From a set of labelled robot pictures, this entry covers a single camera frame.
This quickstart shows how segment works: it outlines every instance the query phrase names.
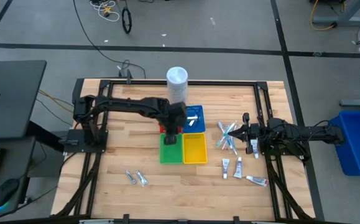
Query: desk leg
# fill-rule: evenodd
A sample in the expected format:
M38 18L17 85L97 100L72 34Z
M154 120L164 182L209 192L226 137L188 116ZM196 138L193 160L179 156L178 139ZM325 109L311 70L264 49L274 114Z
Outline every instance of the desk leg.
M29 121L26 136L35 136L38 142L41 142L46 146L50 146L58 152L63 152L63 144L58 142L61 140L59 137L31 121Z

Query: blue storage bin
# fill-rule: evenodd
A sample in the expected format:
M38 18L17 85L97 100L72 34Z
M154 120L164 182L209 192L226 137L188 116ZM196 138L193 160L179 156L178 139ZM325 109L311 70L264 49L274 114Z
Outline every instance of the blue storage bin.
M341 168L346 175L360 175L360 111L342 111L331 120L343 129L346 142L336 146Z
M183 128L184 133L202 133L206 131L205 126L205 117L203 116L203 107L202 105L187 106L187 117L198 116L192 126L190 126L190 121L187 120L185 127Z

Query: yellow cable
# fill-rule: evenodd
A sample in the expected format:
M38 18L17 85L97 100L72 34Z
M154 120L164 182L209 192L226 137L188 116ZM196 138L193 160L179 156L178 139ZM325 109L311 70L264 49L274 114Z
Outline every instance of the yellow cable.
M51 96L50 94L48 94L46 91L43 90L39 90L41 93L45 94L45 96L49 97L52 101L54 101L54 103L56 103L58 106L62 107L62 109L68 111L69 113L73 113L72 110L69 110L68 108L62 106L53 96Z
M318 28L315 28L314 25L312 24L312 19L313 19L313 17L314 17L315 7L316 7L316 5L318 4L318 1L319 1L319 0L316 0L316 1L315 1L314 7L312 8L311 16L310 16L310 25L311 25L312 29L315 29L315 30L317 30L317 31L325 31L325 30L329 30L329 29L335 28L334 26L329 26L329 27L326 27L326 28L318 29Z

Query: white tube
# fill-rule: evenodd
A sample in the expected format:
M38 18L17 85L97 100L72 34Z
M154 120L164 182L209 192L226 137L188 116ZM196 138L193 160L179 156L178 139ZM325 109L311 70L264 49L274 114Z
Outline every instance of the white tube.
M223 178L227 179L228 176L229 159L223 159Z
M257 145L258 145L259 141L257 139L251 139L250 143L252 144L254 158L258 159L259 158L259 148Z
M268 184L268 180L261 178L261 177L252 177L252 176L246 176L247 180L250 180L251 182L266 187Z
M236 178L242 178L242 158L238 157L238 161L236 162L236 171L234 174Z

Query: floor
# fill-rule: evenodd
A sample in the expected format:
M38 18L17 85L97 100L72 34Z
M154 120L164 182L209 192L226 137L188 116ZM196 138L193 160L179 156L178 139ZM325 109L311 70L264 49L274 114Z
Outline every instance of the floor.
M126 35L120 21L105 21L88 1L76 0L90 39L108 57L143 66L147 78L165 78L165 72L178 65L192 79L281 80L293 120L307 126L345 110L338 105L340 99L360 98L360 46L353 44L359 27L313 30L308 0L128 3L133 27ZM340 5L333 7L340 13ZM329 5L319 4L316 15L335 13ZM277 29L284 34L278 35ZM288 52L282 51L284 43ZM322 57L312 57L314 52ZM70 0L0 0L0 60L46 60L41 89L67 101L76 78L118 74L118 64L90 47ZM135 78L143 77L138 68L131 72ZM70 113L44 96L39 99L71 121ZM39 103L32 121L49 131L68 129ZM317 214L326 221L360 223L360 177L343 174L334 146L313 142L311 152L323 210ZM62 157L52 157L59 167ZM57 181L58 177L33 178L28 194L37 197ZM53 196L52 192L0 220L47 217Z

